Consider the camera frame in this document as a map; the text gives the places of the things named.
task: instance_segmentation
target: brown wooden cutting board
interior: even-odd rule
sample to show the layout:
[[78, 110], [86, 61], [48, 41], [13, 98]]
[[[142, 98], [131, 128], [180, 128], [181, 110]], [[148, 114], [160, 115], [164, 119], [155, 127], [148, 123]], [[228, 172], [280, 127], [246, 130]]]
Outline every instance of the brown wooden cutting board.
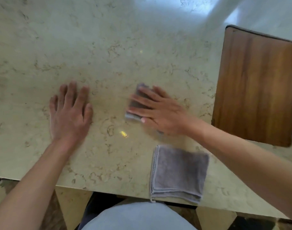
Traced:
[[292, 144], [292, 42], [225, 31], [212, 125], [244, 139]]

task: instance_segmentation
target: towel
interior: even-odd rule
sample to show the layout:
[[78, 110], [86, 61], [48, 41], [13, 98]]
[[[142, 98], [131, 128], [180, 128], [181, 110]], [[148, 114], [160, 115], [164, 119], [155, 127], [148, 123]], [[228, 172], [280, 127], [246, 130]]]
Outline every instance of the towel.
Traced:
[[[149, 86], [145, 85], [144, 83], [140, 83], [140, 84], [138, 84], [136, 86], [135, 94], [138, 95], [138, 96], [145, 97], [145, 98], [148, 98], [148, 99], [152, 100], [147, 94], [145, 94], [145, 93], [143, 93], [143, 92], [141, 92], [139, 90], [140, 87], [149, 88]], [[137, 108], [144, 108], [144, 109], [151, 109], [148, 106], [140, 104], [139, 102], [134, 101], [134, 100], [130, 102], [129, 106], [130, 107], [137, 107]], [[135, 120], [138, 120], [138, 121], [141, 121], [141, 118], [142, 118], [141, 116], [129, 113], [128, 111], [125, 113], [125, 117], [129, 118], [129, 119], [135, 119]]]
[[203, 151], [191, 153], [158, 145], [154, 151], [150, 178], [150, 199], [178, 197], [199, 203], [209, 165]]

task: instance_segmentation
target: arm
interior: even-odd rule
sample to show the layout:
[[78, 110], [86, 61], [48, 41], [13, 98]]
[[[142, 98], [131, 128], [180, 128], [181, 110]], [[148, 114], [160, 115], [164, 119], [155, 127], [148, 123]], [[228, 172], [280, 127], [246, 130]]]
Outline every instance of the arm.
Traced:
[[292, 163], [253, 143], [230, 135], [186, 111], [165, 91], [141, 88], [154, 101], [132, 95], [149, 109], [129, 108], [142, 122], [169, 134], [186, 135], [213, 153], [256, 194], [292, 219]]
[[75, 147], [85, 138], [92, 120], [92, 107], [85, 106], [88, 87], [83, 87], [75, 104], [75, 82], [60, 87], [50, 100], [52, 143], [40, 159], [0, 204], [0, 229], [39, 229], [59, 176]]

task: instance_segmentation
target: finger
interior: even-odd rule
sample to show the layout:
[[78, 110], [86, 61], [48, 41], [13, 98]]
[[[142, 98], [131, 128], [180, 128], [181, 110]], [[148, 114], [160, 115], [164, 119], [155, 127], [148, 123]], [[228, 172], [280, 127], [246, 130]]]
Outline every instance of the finger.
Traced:
[[143, 117], [141, 119], [141, 121], [142, 121], [142, 123], [145, 124], [145, 126], [148, 126], [148, 127], [154, 128], [154, 129], [158, 129], [158, 127], [159, 127], [158, 124], [150, 118]]
[[77, 94], [77, 82], [71, 81], [65, 95], [64, 108], [71, 108], [74, 103], [75, 95]]
[[136, 94], [131, 95], [131, 99], [134, 101], [139, 102], [140, 104], [143, 104], [145, 106], [151, 107], [151, 108], [155, 108], [157, 105], [157, 102], [150, 100], [148, 98], [144, 98], [141, 96], [138, 96]]
[[78, 97], [74, 104], [74, 108], [82, 110], [83, 106], [87, 102], [89, 92], [90, 92], [90, 88], [88, 86], [83, 86], [80, 89]]
[[61, 110], [64, 106], [65, 95], [67, 93], [67, 85], [63, 84], [60, 86], [60, 94], [58, 97], [58, 110]]
[[58, 96], [54, 95], [53, 97], [51, 97], [49, 101], [49, 114], [51, 118], [53, 118], [54, 114], [56, 113], [57, 108], [58, 108]]
[[161, 97], [165, 97], [165, 98], [171, 98], [167, 92], [165, 90], [163, 90], [161, 87], [159, 86], [153, 86], [153, 90], [160, 95]]
[[143, 116], [143, 117], [153, 117], [155, 114], [155, 110], [149, 110], [149, 109], [143, 109], [143, 108], [137, 108], [137, 107], [129, 107], [128, 112], [139, 115], [139, 116]]
[[83, 117], [83, 121], [85, 124], [91, 124], [93, 119], [93, 112], [94, 111], [92, 105], [90, 103], [86, 104]]
[[150, 89], [146, 88], [146, 87], [140, 87], [139, 90], [145, 94], [147, 94], [152, 100], [154, 101], [161, 101], [162, 98], [157, 95], [155, 92], [151, 91]]

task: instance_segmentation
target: table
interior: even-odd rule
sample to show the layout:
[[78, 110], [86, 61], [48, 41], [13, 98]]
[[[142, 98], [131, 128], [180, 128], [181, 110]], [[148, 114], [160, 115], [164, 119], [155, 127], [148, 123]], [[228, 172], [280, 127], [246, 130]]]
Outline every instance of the table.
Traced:
[[[38, 160], [49, 98], [75, 79], [90, 85], [94, 123], [58, 185], [148, 198], [157, 144], [202, 147], [125, 120], [128, 95], [160, 85], [210, 123], [228, 24], [292, 40], [292, 0], [0, 0], [0, 177]], [[292, 147], [257, 144], [292, 161]], [[213, 155], [201, 205], [285, 217]]]

